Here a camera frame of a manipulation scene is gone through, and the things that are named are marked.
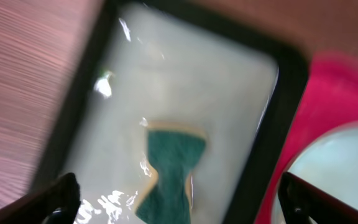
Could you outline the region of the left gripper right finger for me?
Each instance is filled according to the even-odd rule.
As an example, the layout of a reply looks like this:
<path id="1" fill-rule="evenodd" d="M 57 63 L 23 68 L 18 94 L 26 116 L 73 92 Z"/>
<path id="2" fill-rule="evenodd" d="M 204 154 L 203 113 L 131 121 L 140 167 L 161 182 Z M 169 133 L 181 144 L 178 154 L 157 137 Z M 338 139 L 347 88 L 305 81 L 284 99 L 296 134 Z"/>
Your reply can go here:
<path id="1" fill-rule="evenodd" d="M 278 199 L 287 224 L 358 223 L 358 210 L 289 172 L 282 174 Z"/>

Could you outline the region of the green yellow sponge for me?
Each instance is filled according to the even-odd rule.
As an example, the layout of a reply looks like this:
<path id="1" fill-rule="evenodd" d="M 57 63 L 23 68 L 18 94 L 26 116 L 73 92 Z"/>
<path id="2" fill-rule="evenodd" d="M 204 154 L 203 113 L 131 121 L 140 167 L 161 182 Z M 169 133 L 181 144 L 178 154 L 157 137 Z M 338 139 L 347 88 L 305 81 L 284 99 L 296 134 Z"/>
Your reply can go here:
<path id="1" fill-rule="evenodd" d="M 192 171 L 208 146 L 205 131 L 189 124 L 151 121 L 146 126 L 146 158 L 152 172 L 134 213 L 144 223 L 191 222 Z"/>

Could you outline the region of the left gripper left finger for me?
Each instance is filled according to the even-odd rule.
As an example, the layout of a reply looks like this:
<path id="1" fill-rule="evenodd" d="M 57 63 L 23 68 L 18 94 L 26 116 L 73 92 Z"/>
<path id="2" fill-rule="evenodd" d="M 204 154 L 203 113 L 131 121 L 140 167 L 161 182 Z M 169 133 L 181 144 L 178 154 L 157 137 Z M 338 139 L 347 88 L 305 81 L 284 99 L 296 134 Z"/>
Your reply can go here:
<path id="1" fill-rule="evenodd" d="M 73 223 L 80 205 L 80 185 L 70 172 L 1 208 L 0 223 Z"/>

